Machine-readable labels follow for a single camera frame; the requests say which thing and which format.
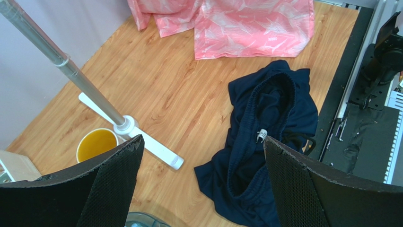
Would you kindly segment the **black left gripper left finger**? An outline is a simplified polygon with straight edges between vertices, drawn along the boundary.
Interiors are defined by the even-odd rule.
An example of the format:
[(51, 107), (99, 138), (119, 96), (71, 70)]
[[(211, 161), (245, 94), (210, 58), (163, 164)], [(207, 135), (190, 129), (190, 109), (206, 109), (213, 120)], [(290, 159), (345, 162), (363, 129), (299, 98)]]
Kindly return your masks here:
[(122, 227), (144, 151), (141, 135), (34, 181), (0, 186), (3, 227)]

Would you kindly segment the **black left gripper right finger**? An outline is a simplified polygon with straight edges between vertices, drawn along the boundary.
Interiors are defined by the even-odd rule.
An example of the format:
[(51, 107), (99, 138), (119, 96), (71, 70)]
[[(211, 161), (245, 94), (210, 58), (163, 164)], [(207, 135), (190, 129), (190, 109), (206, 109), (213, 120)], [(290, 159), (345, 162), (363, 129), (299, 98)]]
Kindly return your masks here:
[(283, 227), (402, 226), (402, 187), (337, 170), (272, 137), (264, 151)]

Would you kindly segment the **navy blue shorts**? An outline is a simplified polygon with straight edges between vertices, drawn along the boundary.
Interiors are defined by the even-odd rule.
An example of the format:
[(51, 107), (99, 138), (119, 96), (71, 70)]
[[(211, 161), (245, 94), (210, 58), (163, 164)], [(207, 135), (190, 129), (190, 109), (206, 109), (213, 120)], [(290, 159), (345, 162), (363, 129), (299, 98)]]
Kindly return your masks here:
[(233, 111), (224, 148), (194, 169), (222, 217), (248, 227), (280, 225), (263, 143), (272, 137), (301, 152), (312, 140), (318, 110), (309, 81), (310, 69), (277, 60), (229, 83)]

